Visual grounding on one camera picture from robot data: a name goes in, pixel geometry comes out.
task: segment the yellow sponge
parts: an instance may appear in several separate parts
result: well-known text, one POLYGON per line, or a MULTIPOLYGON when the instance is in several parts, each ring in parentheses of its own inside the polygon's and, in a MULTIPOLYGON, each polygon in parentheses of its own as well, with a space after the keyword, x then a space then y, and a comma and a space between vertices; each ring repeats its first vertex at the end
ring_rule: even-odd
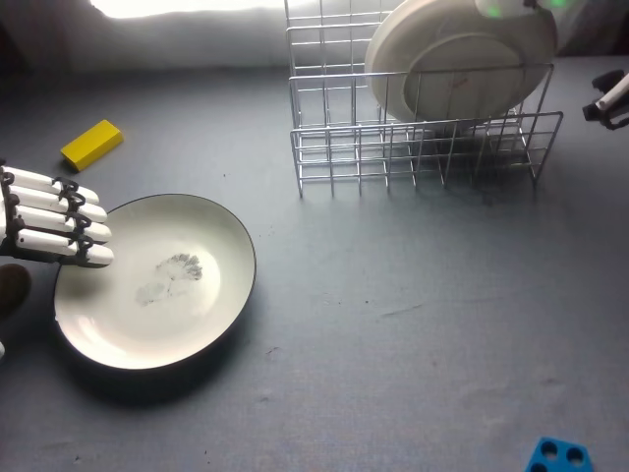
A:
POLYGON ((122 132, 107 120, 102 120, 63 146, 61 153, 75 169, 83 170, 122 142, 122 132))

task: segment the metal wire rack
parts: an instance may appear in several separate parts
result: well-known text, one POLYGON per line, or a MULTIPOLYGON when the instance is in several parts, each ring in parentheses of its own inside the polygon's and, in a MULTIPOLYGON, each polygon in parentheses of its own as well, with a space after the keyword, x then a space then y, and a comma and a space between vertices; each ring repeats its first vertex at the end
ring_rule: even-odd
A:
POLYGON ((443 187, 451 174, 474 185, 505 170, 528 171, 534 186, 552 148, 563 114, 543 112, 552 77, 551 64, 511 68, 365 73, 365 53, 377 27, 402 0, 285 0, 291 78, 293 130, 290 134, 300 196, 304 184, 393 179, 418 187, 437 175, 443 187), (486 74, 502 69, 543 68, 542 85, 525 101, 500 116, 401 123, 388 114, 389 84, 439 74, 453 84, 457 74, 486 74), (380 106, 369 81, 384 80, 380 106))

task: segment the table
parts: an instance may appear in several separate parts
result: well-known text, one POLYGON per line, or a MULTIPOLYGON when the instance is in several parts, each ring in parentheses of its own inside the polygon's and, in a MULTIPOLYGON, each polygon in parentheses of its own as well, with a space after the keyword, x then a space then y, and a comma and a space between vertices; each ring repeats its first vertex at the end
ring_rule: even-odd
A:
POLYGON ((0 469, 520 471, 540 436, 626 469, 629 131, 581 113, 591 79, 626 64, 557 61, 546 109, 565 120, 541 185, 490 205, 430 181, 300 200, 283 70, 6 84, 12 165, 70 175, 58 149, 106 118, 126 141, 76 179, 107 209, 159 193, 227 206, 258 273, 219 368, 130 405, 69 374, 56 267, 28 264, 32 293, 0 324, 0 469))

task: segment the blue block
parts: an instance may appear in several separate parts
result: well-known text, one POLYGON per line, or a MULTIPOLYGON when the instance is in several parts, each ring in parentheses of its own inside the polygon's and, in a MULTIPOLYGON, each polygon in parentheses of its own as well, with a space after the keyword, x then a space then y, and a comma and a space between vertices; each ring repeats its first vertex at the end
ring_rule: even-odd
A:
POLYGON ((524 472, 593 472, 593 468, 584 446, 541 438, 524 472))

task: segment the black hole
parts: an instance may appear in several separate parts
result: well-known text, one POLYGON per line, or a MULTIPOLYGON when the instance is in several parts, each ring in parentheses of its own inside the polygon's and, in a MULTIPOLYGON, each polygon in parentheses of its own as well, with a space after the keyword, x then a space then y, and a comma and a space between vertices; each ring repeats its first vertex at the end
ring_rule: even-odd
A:
POLYGON ((566 452, 566 457, 572 465, 575 465, 577 467, 583 465, 583 452, 581 452, 581 449, 570 447, 568 449, 568 452, 566 452))
POLYGON ((557 446, 554 442, 546 441, 542 444, 542 454, 548 460, 557 458, 557 446))

